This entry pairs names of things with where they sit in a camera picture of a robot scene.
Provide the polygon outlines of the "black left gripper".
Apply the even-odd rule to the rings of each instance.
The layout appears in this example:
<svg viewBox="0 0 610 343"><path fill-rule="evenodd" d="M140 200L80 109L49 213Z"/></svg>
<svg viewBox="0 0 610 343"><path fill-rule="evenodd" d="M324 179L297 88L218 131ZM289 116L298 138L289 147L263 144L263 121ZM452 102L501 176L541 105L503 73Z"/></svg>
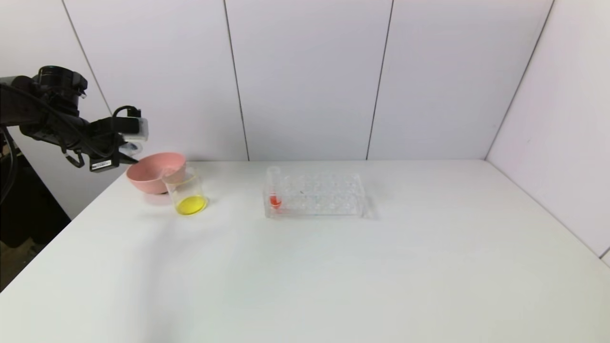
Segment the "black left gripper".
<svg viewBox="0 0 610 343"><path fill-rule="evenodd" d="M120 135L117 133L96 135L86 139L87 156L90 171L101 173L115 169L120 164L133 165L139 161L126 153L119 151Z"/></svg>

